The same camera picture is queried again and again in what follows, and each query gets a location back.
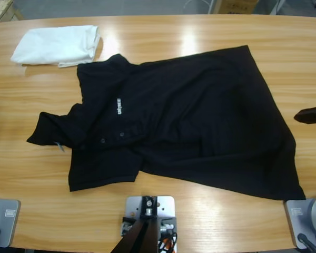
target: black polo shirt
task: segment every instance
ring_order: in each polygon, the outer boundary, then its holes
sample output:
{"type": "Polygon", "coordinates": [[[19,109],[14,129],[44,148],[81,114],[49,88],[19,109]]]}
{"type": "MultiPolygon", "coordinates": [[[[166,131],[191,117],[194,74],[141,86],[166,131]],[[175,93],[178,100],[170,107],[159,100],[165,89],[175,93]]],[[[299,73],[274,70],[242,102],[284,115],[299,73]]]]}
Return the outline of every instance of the black polo shirt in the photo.
{"type": "Polygon", "coordinates": [[[304,199],[295,140],[247,46],[129,63],[80,64],[82,104],[42,112],[39,145],[72,148],[70,190],[134,181],[138,171],[253,196],[304,199]]]}

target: white embroidered logo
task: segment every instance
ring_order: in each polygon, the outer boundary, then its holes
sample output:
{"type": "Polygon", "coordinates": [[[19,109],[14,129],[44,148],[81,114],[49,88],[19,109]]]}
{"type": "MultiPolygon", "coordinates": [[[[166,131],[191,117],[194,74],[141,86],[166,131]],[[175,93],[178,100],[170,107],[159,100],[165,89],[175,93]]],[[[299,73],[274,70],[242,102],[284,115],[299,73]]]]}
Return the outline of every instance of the white embroidered logo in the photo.
{"type": "Polygon", "coordinates": [[[117,99],[117,114],[122,114],[122,101],[121,99],[117,99]]]}

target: floor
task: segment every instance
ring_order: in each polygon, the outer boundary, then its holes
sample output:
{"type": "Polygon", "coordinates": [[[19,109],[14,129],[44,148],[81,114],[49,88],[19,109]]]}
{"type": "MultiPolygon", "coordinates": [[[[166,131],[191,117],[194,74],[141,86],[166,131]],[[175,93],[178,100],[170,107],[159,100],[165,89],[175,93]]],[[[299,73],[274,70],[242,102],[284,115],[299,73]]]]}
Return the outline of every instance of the floor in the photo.
{"type": "MultiPolygon", "coordinates": [[[[316,17],[316,0],[286,0],[278,15],[316,17]]],[[[14,0],[26,19],[115,16],[206,14],[210,0],[14,0]]],[[[254,14],[269,14],[277,0],[259,0],[254,14]]]]}

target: folded white towel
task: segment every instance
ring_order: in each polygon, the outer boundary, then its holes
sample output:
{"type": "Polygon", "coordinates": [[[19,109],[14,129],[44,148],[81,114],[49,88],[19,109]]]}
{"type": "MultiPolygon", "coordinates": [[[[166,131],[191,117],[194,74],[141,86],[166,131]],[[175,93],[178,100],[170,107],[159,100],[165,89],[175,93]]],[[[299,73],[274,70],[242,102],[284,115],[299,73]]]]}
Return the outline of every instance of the folded white towel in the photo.
{"type": "Polygon", "coordinates": [[[92,25],[29,30],[16,47],[11,61],[19,64],[53,64],[58,67],[92,62],[100,40],[92,25]]]}

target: wooden tabletop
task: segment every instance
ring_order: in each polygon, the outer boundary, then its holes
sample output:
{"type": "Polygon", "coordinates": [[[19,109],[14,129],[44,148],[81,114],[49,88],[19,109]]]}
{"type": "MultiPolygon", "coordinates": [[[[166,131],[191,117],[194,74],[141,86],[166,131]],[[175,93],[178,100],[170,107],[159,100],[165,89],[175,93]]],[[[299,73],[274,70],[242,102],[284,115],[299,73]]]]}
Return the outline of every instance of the wooden tabletop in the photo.
{"type": "Polygon", "coordinates": [[[282,201],[140,172],[134,183],[69,192],[71,151],[26,142],[41,111],[67,114],[81,102],[76,67],[9,61],[35,27],[97,25],[99,61],[121,53],[132,63],[248,45],[296,142],[308,198],[316,197],[316,124],[293,119],[316,106],[316,18],[182,15],[59,18],[0,23],[0,198],[18,199],[14,247],[110,252],[120,240],[128,196],[171,195],[178,252],[293,248],[282,201]]]}

